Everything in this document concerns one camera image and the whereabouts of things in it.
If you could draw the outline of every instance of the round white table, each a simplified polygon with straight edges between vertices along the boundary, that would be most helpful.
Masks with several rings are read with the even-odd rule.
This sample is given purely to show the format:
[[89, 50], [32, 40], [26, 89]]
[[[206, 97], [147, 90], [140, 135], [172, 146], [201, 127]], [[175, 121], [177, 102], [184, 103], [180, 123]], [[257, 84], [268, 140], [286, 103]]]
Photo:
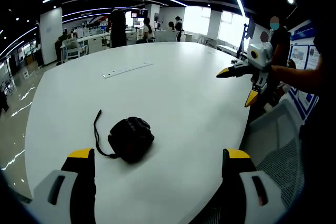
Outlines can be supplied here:
[[[155, 140], [145, 158], [128, 165], [95, 151], [96, 223], [188, 223], [222, 178], [224, 148], [239, 148], [249, 108], [250, 77], [217, 79], [233, 57], [192, 42], [131, 45], [96, 52], [47, 71], [30, 108], [25, 159], [33, 189], [67, 156], [104, 152], [110, 129], [129, 116], [145, 119]], [[104, 79], [144, 62], [151, 66]]]

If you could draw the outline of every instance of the bag strap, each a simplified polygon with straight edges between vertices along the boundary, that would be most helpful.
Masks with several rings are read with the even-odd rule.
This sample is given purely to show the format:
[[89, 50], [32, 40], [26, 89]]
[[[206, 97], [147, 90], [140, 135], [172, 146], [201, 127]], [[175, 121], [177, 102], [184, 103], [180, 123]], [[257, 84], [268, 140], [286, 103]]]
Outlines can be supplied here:
[[93, 123], [93, 127], [94, 127], [94, 137], [96, 138], [96, 148], [97, 148], [97, 151], [101, 154], [101, 155], [104, 155], [106, 157], [112, 157], [112, 158], [118, 158], [119, 156], [115, 153], [112, 153], [112, 154], [106, 154], [104, 153], [101, 148], [99, 147], [99, 134], [98, 134], [98, 131], [97, 131], [97, 128], [96, 128], [96, 122], [98, 121], [99, 117], [101, 115], [101, 110], [99, 110], [97, 116], [96, 116], [96, 119]]

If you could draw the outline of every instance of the glossy floor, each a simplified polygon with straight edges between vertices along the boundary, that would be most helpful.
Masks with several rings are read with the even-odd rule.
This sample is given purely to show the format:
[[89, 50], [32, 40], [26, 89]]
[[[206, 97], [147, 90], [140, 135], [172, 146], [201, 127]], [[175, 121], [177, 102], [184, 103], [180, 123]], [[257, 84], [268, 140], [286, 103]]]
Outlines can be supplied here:
[[0, 167], [8, 185], [15, 192], [32, 198], [25, 168], [26, 125], [36, 88], [43, 74], [55, 67], [53, 63], [37, 68], [33, 62], [20, 69], [12, 78], [11, 92], [7, 96], [9, 109], [0, 116]]

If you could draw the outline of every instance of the black pouch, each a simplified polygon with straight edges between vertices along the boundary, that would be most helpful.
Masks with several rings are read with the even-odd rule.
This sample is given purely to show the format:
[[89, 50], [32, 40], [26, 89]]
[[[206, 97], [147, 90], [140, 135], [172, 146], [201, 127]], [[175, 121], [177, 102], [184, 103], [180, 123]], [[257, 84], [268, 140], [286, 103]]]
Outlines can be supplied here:
[[145, 120], [135, 116], [121, 120], [110, 130], [108, 136], [109, 144], [114, 153], [105, 154], [99, 147], [99, 134], [96, 128], [96, 122], [100, 115], [101, 110], [93, 124], [97, 151], [107, 157], [120, 157], [128, 163], [139, 161], [154, 141], [150, 125]]

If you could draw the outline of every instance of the yellow part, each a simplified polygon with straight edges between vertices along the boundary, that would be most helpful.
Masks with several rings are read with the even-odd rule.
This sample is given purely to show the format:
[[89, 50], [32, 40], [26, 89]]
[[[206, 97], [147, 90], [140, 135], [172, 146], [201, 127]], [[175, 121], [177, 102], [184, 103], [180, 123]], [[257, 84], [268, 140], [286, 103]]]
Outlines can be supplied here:
[[227, 149], [229, 151], [230, 158], [250, 158], [250, 156], [241, 150]]
[[227, 71], [229, 71], [229, 69], [228, 68], [224, 68], [217, 76], [219, 76], [220, 74], [225, 73]]
[[82, 149], [82, 150], [77, 150], [72, 153], [68, 157], [82, 157], [82, 158], [88, 158], [89, 157], [89, 152], [92, 148], [87, 148], [87, 149]]
[[255, 90], [251, 90], [248, 98], [245, 102], [245, 107], [249, 107], [250, 105], [254, 104], [258, 99], [258, 92]]

